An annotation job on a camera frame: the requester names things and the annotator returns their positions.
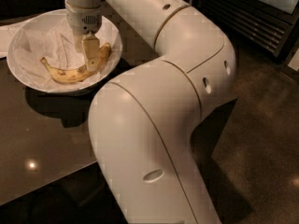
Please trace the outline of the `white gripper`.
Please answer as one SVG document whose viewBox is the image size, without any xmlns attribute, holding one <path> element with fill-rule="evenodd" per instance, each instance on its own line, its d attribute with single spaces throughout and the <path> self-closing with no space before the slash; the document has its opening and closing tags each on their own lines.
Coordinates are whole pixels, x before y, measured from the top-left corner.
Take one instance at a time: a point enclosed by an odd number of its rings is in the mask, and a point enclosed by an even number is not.
<svg viewBox="0 0 299 224">
<path fill-rule="evenodd" d="M 74 6 L 68 2 L 65 2 L 65 9 L 67 21 L 74 31 L 73 38 L 76 52 L 83 52 L 87 69 L 94 71 L 99 58 L 100 40 L 93 33 L 97 33 L 102 25 L 100 9 L 98 7 Z"/>
</svg>

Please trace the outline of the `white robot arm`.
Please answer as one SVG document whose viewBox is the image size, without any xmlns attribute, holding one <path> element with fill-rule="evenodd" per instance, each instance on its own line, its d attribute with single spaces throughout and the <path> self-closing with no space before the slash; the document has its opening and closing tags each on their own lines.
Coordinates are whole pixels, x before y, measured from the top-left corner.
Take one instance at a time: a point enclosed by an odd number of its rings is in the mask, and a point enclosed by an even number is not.
<svg viewBox="0 0 299 224">
<path fill-rule="evenodd" d="M 65 0 L 77 36 L 97 0 Z M 233 100 L 232 43 L 183 0 L 106 0 L 158 57 L 112 78 L 88 118 L 93 152 L 129 224 L 221 224 L 192 155 L 194 129 Z"/>
</svg>

